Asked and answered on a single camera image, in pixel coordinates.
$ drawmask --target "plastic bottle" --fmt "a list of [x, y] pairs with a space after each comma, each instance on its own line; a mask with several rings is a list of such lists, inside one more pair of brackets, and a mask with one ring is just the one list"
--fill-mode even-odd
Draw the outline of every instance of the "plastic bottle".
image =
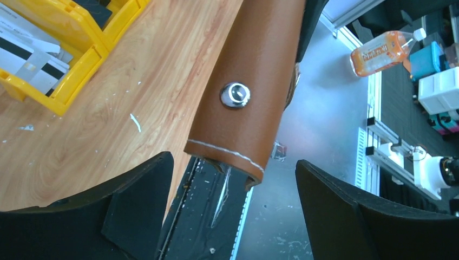
[[414, 33], [387, 31], [351, 53], [351, 65], [359, 77], [366, 77], [403, 62], [416, 42], [426, 37], [423, 28]]

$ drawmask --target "brown cylindrical object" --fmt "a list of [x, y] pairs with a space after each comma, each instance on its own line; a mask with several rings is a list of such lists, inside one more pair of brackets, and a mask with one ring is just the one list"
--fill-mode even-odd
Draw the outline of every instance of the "brown cylindrical object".
[[[243, 170], [261, 183], [294, 71], [305, 0], [245, 0], [202, 96], [185, 152]], [[251, 98], [225, 106], [220, 92], [240, 82]]]

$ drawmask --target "white debris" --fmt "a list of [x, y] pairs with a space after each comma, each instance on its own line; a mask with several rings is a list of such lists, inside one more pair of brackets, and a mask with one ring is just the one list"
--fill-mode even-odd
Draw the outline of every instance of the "white debris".
[[132, 121], [134, 121], [134, 123], [137, 125], [137, 129], [139, 130], [139, 133], [142, 132], [142, 129], [140, 128], [139, 122], [137, 121], [137, 119], [135, 118], [135, 116], [134, 116], [132, 113], [130, 114], [130, 118], [131, 118]]
[[33, 131], [34, 130], [34, 126], [33, 125], [26, 125], [26, 126], [18, 127], [18, 129], [19, 130]]

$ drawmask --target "yellow plastic bin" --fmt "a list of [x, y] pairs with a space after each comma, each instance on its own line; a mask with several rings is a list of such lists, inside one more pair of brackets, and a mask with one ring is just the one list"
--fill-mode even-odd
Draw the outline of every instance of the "yellow plastic bin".
[[72, 0], [59, 1], [68, 6], [75, 5], [74, 10], [84, 18], [109, 51], [115, 48], [120, 38], [140, 13], [142, 13], [147, 4], [146, 0], [111, 0], [107, 8], [113, 13], [107, 24], [101, 29], [85, 8]]
[[57, 0], [0, 0], [22, 17], [61, 42], [73, 55], [70, 70], [59, 86], [45, 96], [27, 82], [0, 69], [0, 85], [14, 98], [29, 96], [58, 115], [64, 114], [84, 84], [107, 58], [109, 51], [83, 17], [75, 3], [65, 5]]

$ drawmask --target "wooden table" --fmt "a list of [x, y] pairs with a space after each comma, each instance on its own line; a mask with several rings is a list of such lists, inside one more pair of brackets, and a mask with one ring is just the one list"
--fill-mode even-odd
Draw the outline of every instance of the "wooden table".
[[[46, 206], [161, 151], [175, 160], [170, 205], [194, 113], [241, 2], [152, 0], [63, 117], [1, 89], [0, 210]], [[20, 129], [27, 125], [34, 130]]]

